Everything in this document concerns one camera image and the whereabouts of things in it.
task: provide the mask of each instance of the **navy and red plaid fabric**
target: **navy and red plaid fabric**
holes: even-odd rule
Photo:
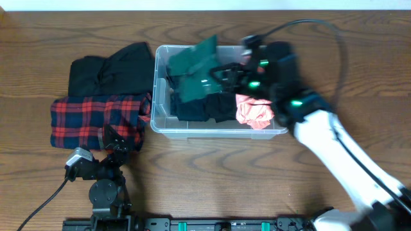
[[[69,149],[86,145],[90,150],[100,150],[98,130],[109,124],[139,151],[144,127],[150,121],[151,102],[149,93],[58,99],[50,109],[51,145]]]

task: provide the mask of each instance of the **green light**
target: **green light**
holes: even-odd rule
[[[262,60],[259,62],[260,67],[266,67],[268,65],[268,60]]]
[[[298,100],[292,100],[292,101],[291,101],[291,105],[293,105],[293,106],[295,106],[295,107],[299,107],[299,106],[302,105],[302,102],[301,102],[301,101],[298,101]]]
[[[258,81],[252,81],[252,82],[249,83],[249,87],[254,88],[254,87],[258,87],[258,86],[259,86],[259,82],[258,82]]]

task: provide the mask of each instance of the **pink crumpled garment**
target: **pink crumpled garment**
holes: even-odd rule
[[[252,129],[256,130],[270,125],[270,120],[274,117],[274,113],[269,106],[270,101],[236,94],[236,102],[236,119],[238,122],[241,124],[247,123]]]

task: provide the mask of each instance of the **wooden tabletop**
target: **wooden tabletop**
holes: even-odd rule
[[[344,31],[350,67],[342,123],[384,170],[410,185],[410,12],[10,12],[0,25],[0,230],[16,230],[63,181],[71,150],[51,147],[49,107],[66,96],[73,60],[109,56],[138,41],[155,51],[214,34],[220,45],[236,45],[247,35],[305,18]],[[270,39],[292,42],[306,81],[332,96],[339,61],[326,28],[294,26]],[[325,206],[353,210],[337,180],[289,134],[268,141],[169,140],[148,127],[140,154],[122,169],[139,212],[255,218]],[[61,230],[66,218],[89,218],[93,183],[67,183],[25,230]]]

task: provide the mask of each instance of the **white backdrop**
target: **white backdrop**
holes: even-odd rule
[[[411,10],[411,0],[0,0],[0,6],[6,11]]]

